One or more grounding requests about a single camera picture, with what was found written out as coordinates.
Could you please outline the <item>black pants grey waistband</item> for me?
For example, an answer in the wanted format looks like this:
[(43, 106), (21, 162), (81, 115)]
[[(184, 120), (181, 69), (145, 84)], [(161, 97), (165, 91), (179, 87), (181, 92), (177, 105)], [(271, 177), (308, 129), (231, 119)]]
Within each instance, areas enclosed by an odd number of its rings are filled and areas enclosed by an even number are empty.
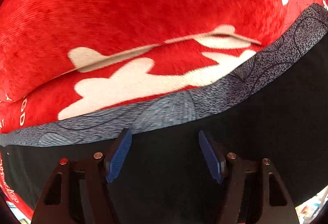
[(297, 223), (327, 185), (327, 10), (217, 82), (1, 137), (33, 223)]

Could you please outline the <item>red bedspread white characters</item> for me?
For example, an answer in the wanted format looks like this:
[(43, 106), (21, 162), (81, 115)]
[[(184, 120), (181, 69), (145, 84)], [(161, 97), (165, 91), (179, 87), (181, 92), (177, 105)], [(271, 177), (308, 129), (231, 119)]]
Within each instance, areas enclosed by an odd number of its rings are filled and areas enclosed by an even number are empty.
[(183, 36), (2, 23), (1, 133), (26, 139), (32, 126), (207, 86), (264, 42), (236, 21)]

